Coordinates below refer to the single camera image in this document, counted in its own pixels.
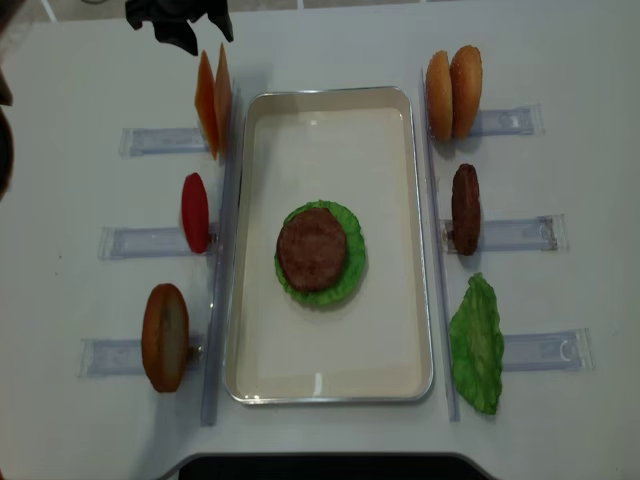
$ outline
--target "sesame-free bun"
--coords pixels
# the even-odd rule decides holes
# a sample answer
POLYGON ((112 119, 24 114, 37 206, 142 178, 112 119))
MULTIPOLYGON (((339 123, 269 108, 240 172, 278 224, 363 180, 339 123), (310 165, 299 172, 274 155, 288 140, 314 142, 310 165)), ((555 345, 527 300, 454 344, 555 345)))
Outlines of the sesame-free bun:
POLYGON ((427 68, 427 112, 429 125, 437 140, 451 140, 453 123, 453 101, 451 93, 451 77, 449 73, 449 57, 440 50, 431 57, 427 68))
POLYGON ((453 94, 453 136, 465 138, 471 131, 482 94, 482 58, 471 45, 462 47, 449 68, 453 94))
POLYGON ((151 291, 142 324, 142 366, 160 393, 175 392, 187 364, 189 314, 180 290, 170 283, 151 291))

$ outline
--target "clear plastic holder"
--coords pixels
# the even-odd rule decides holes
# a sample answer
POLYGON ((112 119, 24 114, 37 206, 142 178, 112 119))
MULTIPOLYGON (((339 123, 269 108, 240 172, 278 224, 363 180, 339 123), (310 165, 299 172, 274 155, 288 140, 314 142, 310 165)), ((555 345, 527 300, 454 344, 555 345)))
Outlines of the clear plastic holder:
POLYGON ((470 137, 542 134, 544 126, 539 104, 509 110, 479 110, 469 132, 470 137))
MULTIPOLYGON (((189 337, 187 371, 196 371, 201 368, 203 351, 204 336, 189 337)), ((82 358, 78 377, 144 374, 139 338, 133 340, 82 339, 82 358)))
POLYGON ((229 119, 227 156, 224 159, 224 183, 220 227, 216 243, 216 267, 213 277, 213 308, 207 332, 205 373, 200 406, 200 425, 211 426, 217 413, 218 388, 224 349, 224 329, 229 319, 231 288, 234 275, 234 257, 238 226, 238 199, 242 180, 242 149, 244 142, 246 109, 242 92, 233 88, 232 109, 229 119))
MULTIPOLYGON (((212 244, 215 244, 218 225, 209 225, 212 244)), ((202 255, 211 255, 210 246, 202 255)), ((198 255, 191 251, 182 229, 103 227, 98 247, 100 260, 129 258, 181 257, 198 255)))
POLYGON ((123 128, 120 156, 201 153, 209 145, 198 127, 188 128, 123 128))
MULTIPOLYGON (((449 312, 449 294, 447 292, 447 282, 444 267, 444 253, 450 248, 449 235, 447 235, 447 221, 441 221, 438 213, 437 198, 437 178, 435 174, 435 165, 433 158, 433 145, 431 133, 429 132, 429 123, 427 119, 427 102, 424 84, 424 71, 420 74, 420 109, 422 113, 422 137, 425 157, 427 159, 427 186, 430 193, 429 220, 432 228, 432 235, 435 239, 435 262, 436 262, 436 301, 438 303, 438 311, 440 312, 440 335, 443 351, 443 362, 445 369, 445 388, 447 393, 447 406, 449 410, 449 421, 460 421, 460 405, 458 392, 453 382, 453 372, 451 369, 451 346, 449 343, 449 321, 451 315, 449 312)), ((498 133, 490 132, 490 135, 498 135, 498 133)), ((542 226, 544 222, 539 220, 553 219, 553 233, 556 236, 555 249, 568 248, 566 241, 566 229, 564 217, 562 215, 552 217, 538 217, 532 220, 524 220, 526 224, 522 224, 516 220, 515 224, 512 220, 505 223, 498 223, 497 227, 491 228, 491 239, 486 234, 485 241, 491 241, 494 245, 501 243, 505 246, 519 246, 524 244, 523 240, 514 241, 514 237, 522 236, 523 231, 527 235, 533 235, 533 238, 542 238, 544 230, 542 226), (497 239, 493 233, 501 232, 509 234, 507 239, 497 239)), ((511 250, 522 250, 523 248, 511 248, 511 250)), ((578 329, 558 333, 532 334, 532 335, 506 335, 505 351, 503 355, 503 366, 505 372, 531 372, 531 371, 549 371, 549 370, 593 370, 595 363, 593 354, 591 353, 591 338, 588 329, 578 329)))
MULTIPOLYGON (((457 253, 451 220, 440 221, 442 246, 457 253)), ((564 215, 547 215, 522 220, 490 220, 482 224, 478 251, 514 252, 523 250, 568 250, 564 215)))

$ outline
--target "green lettuce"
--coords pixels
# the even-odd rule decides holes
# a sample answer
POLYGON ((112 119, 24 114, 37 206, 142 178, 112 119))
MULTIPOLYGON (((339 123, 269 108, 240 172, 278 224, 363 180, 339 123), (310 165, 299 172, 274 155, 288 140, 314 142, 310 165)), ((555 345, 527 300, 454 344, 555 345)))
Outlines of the green lettuce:
POLYGON ((315 306, 331 305, 347 298, 351 292, 360 283, 360 277, 364 270, 364 264, 367 258, 364 246, 364 237, 360 230, 360 222, 356 216, 346 207, 336 202, 328 202, 318 200, 317 202, 309 202, 300 208, 295 209, 285 218, 283 225, 291 221, 293 217, 299 213, 306 212, 312 208, 328 208, 334 217, 342 225, 345 235, 347 236, 347 258, 345 259, 344 270, 338 281, 331 287, 320 290, 319 292, 299 292, 295 290, 284 276, 278 255, 274 255, 276 264, 276 275, 278 280, 284 287, 285 291, 300 303, 315 306))
POLYGON ((504 337, 491 285, 476 273, 449 325, 453 380, 476 410, 495 415, 502 393, 504 337))

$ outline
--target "burger patty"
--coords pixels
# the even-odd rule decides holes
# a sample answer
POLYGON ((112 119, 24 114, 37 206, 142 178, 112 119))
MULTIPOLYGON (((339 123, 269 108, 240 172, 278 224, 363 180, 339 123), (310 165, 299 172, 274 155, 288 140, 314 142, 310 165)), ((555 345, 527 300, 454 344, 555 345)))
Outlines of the burger patty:
POLYGON ((453 244, 458 253, 473 255, 480 236, 480 188, 473 166, 463 163, 453 177, 451 196, 453 244))
POLYGON ((276 254, 289 285, 300 292, 317 292, 340 277, 347 236, 328 208, 312 208, 282 227, 276 254))

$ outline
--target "top bun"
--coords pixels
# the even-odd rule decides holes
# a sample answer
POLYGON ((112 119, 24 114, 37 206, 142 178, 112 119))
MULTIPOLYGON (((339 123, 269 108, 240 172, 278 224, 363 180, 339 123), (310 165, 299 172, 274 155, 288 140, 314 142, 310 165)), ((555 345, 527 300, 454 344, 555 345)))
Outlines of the top bun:
POLYGON ((433 135, 441 142, 451 140, 453 97, 449 74, 449 57, 440 50, 431 57, 427 68, 427 112, 433 135))
POLYGON ((453 94, 453 136, 465 138, 471 131, 482 94, 482 58, 471 45, 462 47, 449 69, 453 94))

